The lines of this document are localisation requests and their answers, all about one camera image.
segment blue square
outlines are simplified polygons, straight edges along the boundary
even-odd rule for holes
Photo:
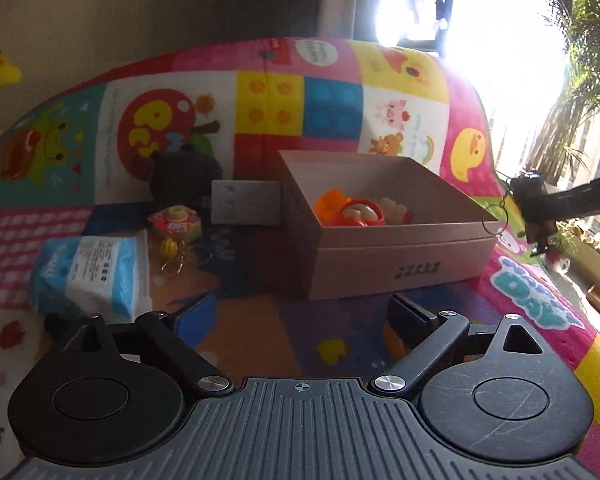
[[[358,140],[362,130],[362,85],[304,78],[302,136]]]

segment pink gingham pattern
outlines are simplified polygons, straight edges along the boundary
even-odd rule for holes
[[[90,207],[0,212],[0,308],[26,308],[31,267],[42,244],[81,236]]]

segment cardboard box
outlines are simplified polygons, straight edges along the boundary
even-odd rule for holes
[[[500,222],[414,160],[363,153],[280,151],[283,224],[310,300],[403,290],[479,276]],[[313,204],[337,188],[413,211],[410,225],[323,227]]]

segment blue package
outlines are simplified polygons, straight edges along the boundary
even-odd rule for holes
[[[139,301],[136,238],[85,236],[46,242],[31,271],[29,303],[40,314],[99,312],[133,320]]]

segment plastic packaging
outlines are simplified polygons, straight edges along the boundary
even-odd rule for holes
[[[73,319],[100,313],[129,322],[152,309],[146,231],[133,238],[85,236],[44,244],[31,271],[29,303]]]

